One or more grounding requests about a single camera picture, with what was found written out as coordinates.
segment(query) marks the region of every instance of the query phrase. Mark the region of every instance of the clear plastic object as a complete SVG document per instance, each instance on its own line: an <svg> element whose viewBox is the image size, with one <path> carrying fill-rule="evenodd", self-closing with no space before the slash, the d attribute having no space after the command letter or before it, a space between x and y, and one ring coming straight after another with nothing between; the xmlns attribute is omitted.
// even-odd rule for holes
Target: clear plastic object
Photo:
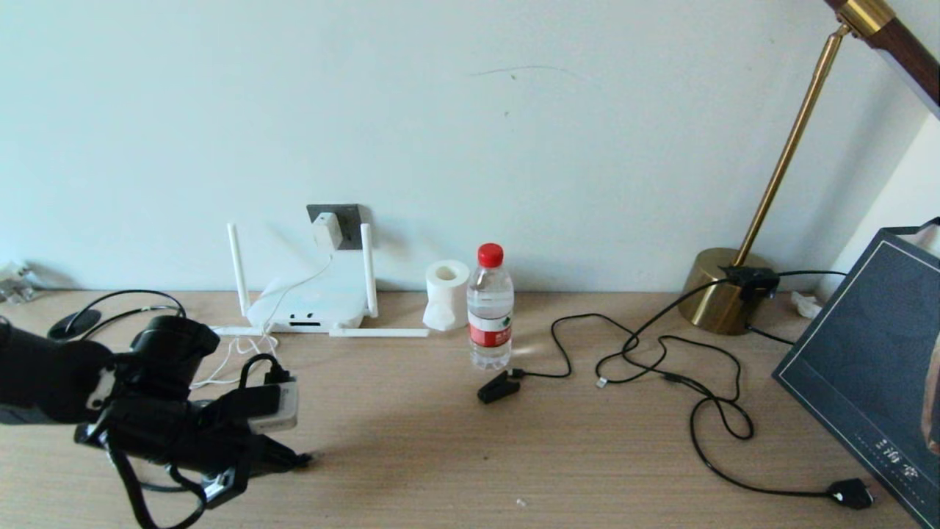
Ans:
<svg viewBox="0 0 940 529"><path fill-rule="evenodd" d="M480 369L503 369L512 355L515 293L503 267L503 249L487 243L477 252L478 267L467 282L470 351Z"/></svg>
<svg viewBox="0 0 940 529"><path fill-rule="evenodd" d="M26 279L30 269L7 263L0 268L0 301L7 301L11 305L20 305L36 297L36 290Z"/></svg>

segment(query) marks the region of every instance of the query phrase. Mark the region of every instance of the desk lamp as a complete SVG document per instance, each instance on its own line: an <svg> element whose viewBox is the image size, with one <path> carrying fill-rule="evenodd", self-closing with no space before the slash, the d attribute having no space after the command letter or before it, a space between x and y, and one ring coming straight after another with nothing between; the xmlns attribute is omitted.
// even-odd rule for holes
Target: desk lamp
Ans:
<svg viewBox="0 0 940 529"><path fill-rule="evenodd" d="M748 266L770 268L761 257L750 253L774 195L780 187L787 167L796 152L800 137L806 129L813 106L823 89L823 83L836 59L842 38L852 33L877 50L893 66L906 73L908 84L933 114L940 118L940 66L894 11L883 0L825 0L836 12L838 29L829 36L813 72L807 94L796 115L790 136L777 160L774 174L760 200L757 213L741 247L709 248L699 253L685 283L684 292L701 287L727 276L729 267ZM744 288L734 282L724 282L701 290L686 299L679 310L693 325L718 334L744 334L751 314L758 308L761 296L742 296Z"/></svg>

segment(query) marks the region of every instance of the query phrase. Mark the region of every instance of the plastic water bottle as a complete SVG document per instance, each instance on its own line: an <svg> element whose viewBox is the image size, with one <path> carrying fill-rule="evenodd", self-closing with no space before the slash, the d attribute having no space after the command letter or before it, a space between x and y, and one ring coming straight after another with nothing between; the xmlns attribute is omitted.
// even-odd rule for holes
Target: plastic water bottle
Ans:
<svg viewBox="0 0 940 529"><path fill-rule="evenodd" d="M480 369L502 369L512 354L512 279L503 268L503 249L487 243L477 251L479 266L467 282L470 351Z"/></svg>

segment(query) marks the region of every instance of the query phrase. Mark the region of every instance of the cable clip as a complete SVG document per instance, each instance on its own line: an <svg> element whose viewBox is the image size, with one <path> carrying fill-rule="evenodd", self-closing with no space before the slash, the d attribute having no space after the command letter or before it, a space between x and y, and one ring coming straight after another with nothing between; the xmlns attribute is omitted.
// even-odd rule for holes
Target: cable clip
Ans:
<svg viewBox="0 0 940 529"><path fill-rule="evenodd" d="M871 495L871 492L869 492L868 486L857 477L833 483L829 486L826 493L828 493L829 497L837 504L855 510L867 509L875 503L875 499Z"/></svg>
<svg viewBox="0 0 940 529"><path fill-rule="evenodd" d="M517 380L510 380L510 378L522 378L524 373L521 369L509 369L500 373L477 391L477 398L483 404L490 404L505 396L519 392L521 384Z"/></svg>

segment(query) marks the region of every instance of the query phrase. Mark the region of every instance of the wall outlet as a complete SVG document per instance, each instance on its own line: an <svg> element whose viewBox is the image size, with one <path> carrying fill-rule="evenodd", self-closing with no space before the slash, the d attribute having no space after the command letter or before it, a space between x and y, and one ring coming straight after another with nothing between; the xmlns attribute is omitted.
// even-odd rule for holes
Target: wall outlet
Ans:
<svg viewBox="0 0 940 529"><path fill-rule="evenodd" d="M321 213L335 214L343 236L337 249L362 249L362 233L359 231L362 216L359 214L359 204L308 204L306 212L311 223L316 222Z"/></svg>

